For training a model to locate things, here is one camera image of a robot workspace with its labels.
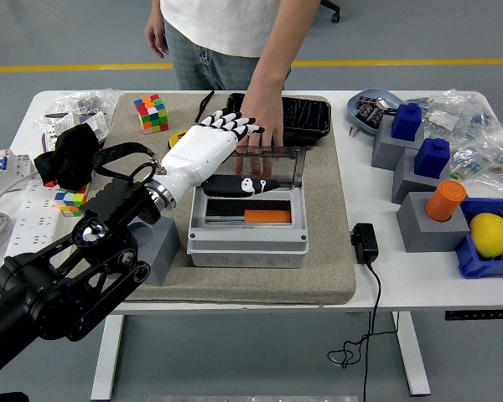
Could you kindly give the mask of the person's right hand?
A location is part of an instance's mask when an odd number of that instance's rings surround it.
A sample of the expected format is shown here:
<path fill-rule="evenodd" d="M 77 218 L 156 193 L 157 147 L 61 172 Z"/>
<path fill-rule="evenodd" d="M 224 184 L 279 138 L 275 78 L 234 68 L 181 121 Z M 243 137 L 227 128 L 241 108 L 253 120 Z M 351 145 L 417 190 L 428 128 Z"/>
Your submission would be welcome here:
<path fill-rule="evenodd" d="M 150 16 L 144 34 L 148 42 L 148 47 L 154 54 L 160 59 L 164 59 L 169 55 L 169 47 L 165 37 L 165 26 L 162 16 Z"/>

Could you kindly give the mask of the person's left hand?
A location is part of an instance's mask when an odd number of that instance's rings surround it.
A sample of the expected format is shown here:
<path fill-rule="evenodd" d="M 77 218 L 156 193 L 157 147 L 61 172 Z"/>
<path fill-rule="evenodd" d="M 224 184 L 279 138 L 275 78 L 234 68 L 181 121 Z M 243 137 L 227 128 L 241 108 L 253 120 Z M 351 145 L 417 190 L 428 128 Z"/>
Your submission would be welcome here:
<path fill-rule="evenodd" d="M 244 96 L 241 112 L 244 117 L 256 120 L 262 127 L 262 133 L 246 136 L 239 142 L 238 151 L 244 146 L 256 151 L 259 147 L 283 146 L 283 102 L 282 90 L 278 88 L 249 88 Z"/>

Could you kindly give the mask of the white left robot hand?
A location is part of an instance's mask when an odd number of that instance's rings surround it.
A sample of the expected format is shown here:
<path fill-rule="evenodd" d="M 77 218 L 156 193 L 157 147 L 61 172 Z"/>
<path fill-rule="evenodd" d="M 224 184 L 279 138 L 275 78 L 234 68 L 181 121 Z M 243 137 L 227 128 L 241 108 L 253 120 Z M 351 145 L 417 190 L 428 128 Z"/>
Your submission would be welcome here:
<path fill-rule="evenodd" d="M 172 207 L 185 192 L 200 186 L 236 150 L 239 141 L 264 128 L 240 112 L 218 110 L 194 124 L 160 161 L 163 173 L 155 175 L 157 190 Z"/>

